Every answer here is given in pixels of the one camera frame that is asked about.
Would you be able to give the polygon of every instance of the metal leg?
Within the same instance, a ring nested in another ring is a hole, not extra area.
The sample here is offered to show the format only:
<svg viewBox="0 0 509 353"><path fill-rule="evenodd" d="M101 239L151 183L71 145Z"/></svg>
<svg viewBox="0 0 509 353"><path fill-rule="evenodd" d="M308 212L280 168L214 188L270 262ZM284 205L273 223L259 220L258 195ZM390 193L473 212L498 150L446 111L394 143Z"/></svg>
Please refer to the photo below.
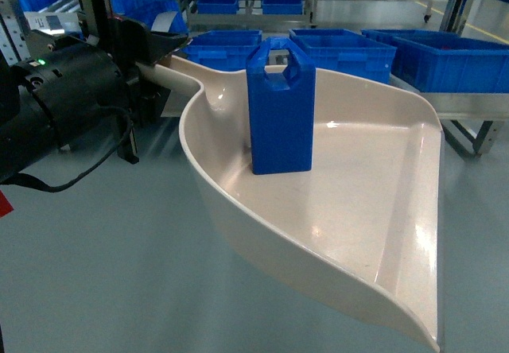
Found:
<svg viewBox="0 0 509 353"><path fill-rule="evenodd" d="M460 155L466 157L480 157L488 153L503 125L503 121L484 121L476 133L457 120L452 120L451 123L460 133L456 135L445 124L442 124L445 138Z"/></svg>
<svg viewBox="0 0 509 353"><path fill-rule="evenodd" d="M119 140L126 131L126 122L123 118L114 118L111 125L113 127L115 140ZM121 144L117 149L117 155L123 160L126 160L127 162L130 162L134 165L140 161L140 159L136 156L137 152L138 148L136 146L134 130L132 130L126 142Z"/></svg>
<svg viewBox="0 0 509 353"><path fill-rule="evenodd" d="M476 154L481 155L490 151L502 125L502 121L483 122L476 140L472 144Z"/></svg>
<svg viewBox="0 0 509 353"><path fill-rule="evenodd" d="M428 6L426 7L426 14L424 14L424 21L427 23L431 18L431 9L433 8L433 2L428 1Z"/></svg>
<svg viewBox="0 0 509 353"><path fill-rule="evenodd" d="M441 31L449 31L461 35L473 0L449 0L440 26Z"/></svg>

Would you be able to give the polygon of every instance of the gray floor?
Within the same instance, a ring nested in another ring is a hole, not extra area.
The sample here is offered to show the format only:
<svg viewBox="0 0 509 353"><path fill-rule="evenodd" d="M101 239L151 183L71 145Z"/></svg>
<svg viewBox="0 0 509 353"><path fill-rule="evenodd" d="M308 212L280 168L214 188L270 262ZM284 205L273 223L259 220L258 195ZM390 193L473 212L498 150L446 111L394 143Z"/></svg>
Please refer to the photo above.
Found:
<svg viewBox="0 0 509 353"><path fill-rule="evenodd" d="M509 39L507 6L477 5L472 23ZM415 3L386 9L369 25L383 24L383 15L422 25ZM29 171L66 181L110 145L104 130ZM427 351L295 293L236 255L212 227L175 120L140 131L138 144L139 164L112 157L61 194L2 188L15 207L0 219L7 352ZM445 147L447 352L509 351L507 161L509 126L481 159Z"/></svg>

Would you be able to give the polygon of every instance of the black machine housing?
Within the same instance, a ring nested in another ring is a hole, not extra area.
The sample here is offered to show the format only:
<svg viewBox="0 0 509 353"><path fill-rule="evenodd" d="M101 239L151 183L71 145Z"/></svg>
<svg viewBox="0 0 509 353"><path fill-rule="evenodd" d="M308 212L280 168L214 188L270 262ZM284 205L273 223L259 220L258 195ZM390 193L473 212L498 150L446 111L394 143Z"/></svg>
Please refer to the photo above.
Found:
<svg viewBox="0 0 509 353"><path fill-rule="evenodd" d="M182 46L187 35L151 33L141 22L110 18L109 53L74 37L51 39L53 52L10 67L0 60L0 184L94 128L102 107L121 107L143 125L162 112L169 90L140 78L135 62L155 63ZM32 39L48 44L48 35ZM116 136L126 128L117 118ZM138 161L132 153L120 157Z"/></svg>

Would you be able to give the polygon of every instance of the metal frame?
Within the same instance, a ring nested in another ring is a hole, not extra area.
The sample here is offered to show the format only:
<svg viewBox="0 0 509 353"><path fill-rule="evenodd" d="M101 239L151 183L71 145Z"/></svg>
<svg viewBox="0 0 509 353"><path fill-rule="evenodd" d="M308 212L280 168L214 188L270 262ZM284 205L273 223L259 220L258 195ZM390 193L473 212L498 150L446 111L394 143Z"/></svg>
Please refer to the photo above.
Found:
<svg viewBox="0 0 509 353"><path fill-rule="evenodd" d="M390 78L390 84L428 100L442 120L447 140L455 149L460 148L460 153L475 157L488 153L500 128L509 120L509 93L420 92L395 76ZM474 131L461 122L464 120L481 120L482 124L478 131Z"/></svg>
<svg viewBox="0 0 509 353"><path fill-rule="evenodd" d="M313 15L317 11L318 0L305 0L306 11L304 15L253 15L253 5L255 0L246 0L246 13L236 15L203 15L192 13L189 6L189 0L181 0L186 9L189 25L276 25L281 23L292 23L295 25L316 25L313 22ZM380 1L380 0L344 0L344 1ZM413 0L382 0L393 2L404 2ZM444 0L426 0L428 7L426 15L430 14L431 3ZM467 21L468 14L472 7L473 0L449 0L444 18L441 23L441 30L456 32L461 34ZM21 58L29 57L28 50L23 42L23 33L28 30L25 17L22 15L17 0L0 0L0 41L2 41L2 51L7 58L16 56L16 61ZM92 32L99 34L100 23L103 23L104 16L97 13L97 6L92 0L81 2L81 5L87 13L93 13ZM405 89L415 91L408 86ZM509 119L509 94L431 94L420 93L426 97L437 110L441 119L453 120L451 123L456 130L471 144L475 155L480 155L489 151L498 129L503 122ZM480 130L472 132L466 126L460 123L465 119L484 120Z"/></svg>
<svg viewBox="0 0 509 353"><path fill-rule="evenodd" d="M253 14L255 3L259 0L244 0L245 7L243 14L195 14L196 2L184 0L188 27L191 29L194 25L243 25L255 27L267 27L272 25L294 24L309 25L312 19L313 4L312 0L304 0L305 6L303 14L296 15L256 15Z"/></svg>
<svg viewBox="0 0 509 353"><path fill-rule="evenodd" d="M18 0L0 0L0 28L2 52L5 52L7 63L29 59L25 42L29 26Z"/></svg>

